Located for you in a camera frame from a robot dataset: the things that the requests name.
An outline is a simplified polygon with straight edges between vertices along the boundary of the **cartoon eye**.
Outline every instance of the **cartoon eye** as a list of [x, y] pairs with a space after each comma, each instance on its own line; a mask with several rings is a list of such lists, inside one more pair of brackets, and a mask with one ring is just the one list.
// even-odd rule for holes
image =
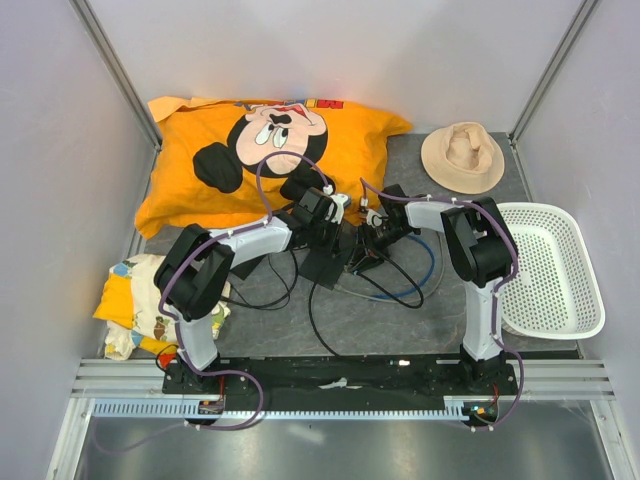
[[278, 128], [276, 134], [273, 136], [273, 146], [276, 148], [282, 148], [287, 143], [287, 137], [289, 136], [288, 128]]
[[262, 127], [262, 130], [260, 130], [258, 132], [258, 135], [256, 135], [256, 143], [258, 145], [264, 145], [265, 143], [267, 143], [267, 140], [269, 140], [269, 136], [271, 135], [271, 132], [273, 132], [274, 128], [275, 127], [272, 123], [267, 123], [264, 127]]

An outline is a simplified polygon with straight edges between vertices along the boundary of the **gray mat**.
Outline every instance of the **gray mat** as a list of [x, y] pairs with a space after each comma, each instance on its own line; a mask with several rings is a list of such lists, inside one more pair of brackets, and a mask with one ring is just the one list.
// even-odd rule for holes
[[[525, 189], [505, 134], [493, 134], [505, 154], [505, 174], [500, 183], [484, 195], [496, 202], [526, 201]], [[389, 163], [385, 184], [399, 183], [407, 195], [431, 193], [453, 195], [425, 173], [420, 162], [424, 135], [410, 134], [389, 139]], [[146, 253], [166, 254], [180, 229], [165, 227], [146, 245]], [[423, 290], [433, 291], [443, 266], [434, 232], [423, 231], [422, 238], [436, 256], [434, 274]], [[305, 252], [298, 252], [301, 262]], [[420, 245], [403, 239], [391, 247], [391, 255], [415, 279], [422, 278], [430, 258]], [[287, 280], [293, 276], [289, 253], [272, 255], [274, 268]], [[342, 354], [453, 353], [459, 350], [465, 331], [465, 294], [448, 254], [440, 286], [419, 310], [399, 305], [371, 302], [337, 291], [316, 289], [313, 312], [318, 329], [335, 350]], [[408, 288], [406, 280], [388, 265], [371, 272], [371, 277], [392, 292]], [[246, 281], [232, 277], [231, 282], [253, 304], [278, 298], [284, 287], [263, 261]], [[364, 280], [342, 275], [340, 283], [349, 289], [374, 293]], [[279, 311], [249, 310], [232, 307], [224, 325], [218, 348], [226, 356], [271, 356], [325, 354], [309, 324], [307, 298], [311, 283], [300, 278], [289, 305]], [[505, 334], [505, 341], [518, 350], [574, 350], [576, 342], [541, 340]]]

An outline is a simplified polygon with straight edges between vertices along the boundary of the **white plastic basket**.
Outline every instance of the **white plastic basket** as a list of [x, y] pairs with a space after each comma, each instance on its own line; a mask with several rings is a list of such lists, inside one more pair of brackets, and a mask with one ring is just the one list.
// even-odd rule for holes
[[539, 203], [502, 203], [500, 213], [518, 246], [520, 273], [500, 295], [504, 330], [577, 340], [597, 334], [604, 306], [576, 221]]

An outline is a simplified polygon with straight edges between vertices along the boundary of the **beige hat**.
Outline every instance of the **beige hat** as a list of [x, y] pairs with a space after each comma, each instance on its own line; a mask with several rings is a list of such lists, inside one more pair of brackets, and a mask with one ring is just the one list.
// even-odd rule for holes
[[430, 134], [422, 144], [422, 164], [433, 180], [459, 193], [483, 193], [504, 174], [500, 146], [482, 125], [456, 123]]

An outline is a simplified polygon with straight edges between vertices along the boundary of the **gray floor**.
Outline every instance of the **gray floor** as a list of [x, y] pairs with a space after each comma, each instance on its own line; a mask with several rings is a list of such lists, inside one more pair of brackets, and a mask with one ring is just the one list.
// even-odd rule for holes
[[[486, 195], [498, 203], [526, 201], [525, 189], [505, 134], [495, 134], [506, 161], [505, 175]], [[420, 147], [424, 135], [402, 135], [389, 140], [389, 163], [385, 184], [399, 183], [407, 195], [451, 192], [433, 182], [420, 162]], [[166, 254], [179, 233], [167, 227], [147, 242], [146, 252]], [[422, 238], [435, 250], [436, 267], [431, 280], [424, 287], [432, 290], [437, 282], [442, 258], [433, 232], [423, 231]], [[416, 279], [422, 278], [430, 260], [425, 250], [414, 242], [402, 240], [391, 249], [392, 257]], [[303, 259], [304, 252], [297, 254]], [[273, 255], [275, 269], [290, 281], [293, 274], [288, 253]], [[453, 353], [457, 352], [465, 330], [465, 297], [461, 280], [455, 275], [448, 254], [445, 255], [444, 277], [439, 288], [420, 310], [409, 310], [398, 305], [374, 303], [368, 300], [319, 288], [313, 311], [316, 323], [325, 340], [342, 354], [400, 354], [400, 353]], [[401, 291], [408, 284], [392, 267], [382, 266], [371, 276]], [[231, 281], [254, 304], [266, 303], [283, 292], [283, 286], [267, 262], [262, 264], [244, 282]], [[362, 279], [343, 275], [340, 283], [362, 293], [373, 293]], [[318, 343], [307, 313], [307, 297], [311, 284], [301, 278], [289, 305], [280, 311], [266, 312], [232, 308], [232, 314], [223, 327], [218, 347], [226, 356], [270, 356], [324, 354]], [[505, 334], [508, 344], [522, 351], [571, 350], [575, 342], [540, 340]]]
[[[177, 420], [92, 419], [124, 448]], [[421, 421], [265, 420], [239, 432], [178, 428], [130, 453], [90, 442], [76, 478], [611, 480], [588, 403], [522, 403], [493, 433]]]

